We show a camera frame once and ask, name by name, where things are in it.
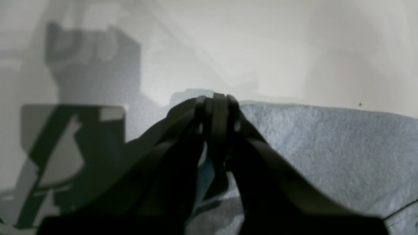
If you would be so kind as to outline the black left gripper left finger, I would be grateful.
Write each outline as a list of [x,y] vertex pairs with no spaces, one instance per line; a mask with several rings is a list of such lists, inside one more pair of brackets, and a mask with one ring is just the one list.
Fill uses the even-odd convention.
[[183,235],[212,106],[200,96],[173,107],[151,149],[117,182],[75,212],[47,217],[37,234]]

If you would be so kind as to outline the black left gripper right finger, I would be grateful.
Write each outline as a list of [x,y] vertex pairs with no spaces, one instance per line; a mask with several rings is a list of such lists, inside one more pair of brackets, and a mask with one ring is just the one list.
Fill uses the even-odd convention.
[[215,93],[209,157],[215,188],[232,172],[241,197],[241,235],[387,235],[382,219],[362,216],[313,187],[273,150],[231,95]]

